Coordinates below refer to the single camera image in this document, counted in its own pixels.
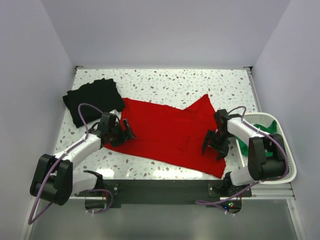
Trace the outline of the red t shirt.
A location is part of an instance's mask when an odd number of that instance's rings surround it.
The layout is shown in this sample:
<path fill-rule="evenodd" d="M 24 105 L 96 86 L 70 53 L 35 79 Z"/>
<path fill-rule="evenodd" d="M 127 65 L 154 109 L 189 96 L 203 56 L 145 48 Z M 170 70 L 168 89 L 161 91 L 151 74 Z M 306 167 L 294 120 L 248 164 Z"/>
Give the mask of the red t shirt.
<path fill-rule="evenodd" d="M 202 146 L 208 130 L 216 130 L 216 112 L 207 94 L 185 109 L 130 98 L 124 99 L 121 117 L 135 134 L 120 146 L 105 148 L 122 154 L 153 159 L 221 178 L 226 168 L 218 152 Z"/>

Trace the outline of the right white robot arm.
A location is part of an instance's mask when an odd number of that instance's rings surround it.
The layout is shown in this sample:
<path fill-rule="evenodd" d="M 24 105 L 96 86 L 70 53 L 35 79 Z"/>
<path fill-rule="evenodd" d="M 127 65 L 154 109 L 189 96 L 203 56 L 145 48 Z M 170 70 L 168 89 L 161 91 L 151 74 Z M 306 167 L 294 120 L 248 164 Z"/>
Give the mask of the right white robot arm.
<path fill-rule="evenodd" d="M 247 165 L 226 173 L 222 184 L 215 188 L 218 193 L 233 197 L 241 187 L 280 180 L 288 174 L 289 160 L 280 134 L 261 130 L 247 122 L 243 114 L 232 114 L 226 109 L 218 110 L 214 119 L 217 129 L 207 131 L 202 153 L 210 147 L 218 152 L 217 160 L 226 157 L 231 137 L 237 137 L 248 146 Z"/>

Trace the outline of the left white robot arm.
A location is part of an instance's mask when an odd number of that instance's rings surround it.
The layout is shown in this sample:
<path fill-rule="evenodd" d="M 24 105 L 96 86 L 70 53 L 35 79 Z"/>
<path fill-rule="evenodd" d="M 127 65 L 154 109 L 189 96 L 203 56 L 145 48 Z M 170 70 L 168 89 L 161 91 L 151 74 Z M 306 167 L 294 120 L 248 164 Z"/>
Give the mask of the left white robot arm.
<path fill-rule="evenodd" d="M 99 196 L 104 190 L 102 175 L 91 170 L 77 174 L 74 170 L 105 145 L 118 147 L 135 138 L 127 119 L 119 120 L 116 114 L 103 113 L 100 121 L 94 123 L 73 145 L 53 155 L 43 154 L 39 158 L 30 194 L 59 206 L 80 192 L 87 191 L 92 196 Z"/>

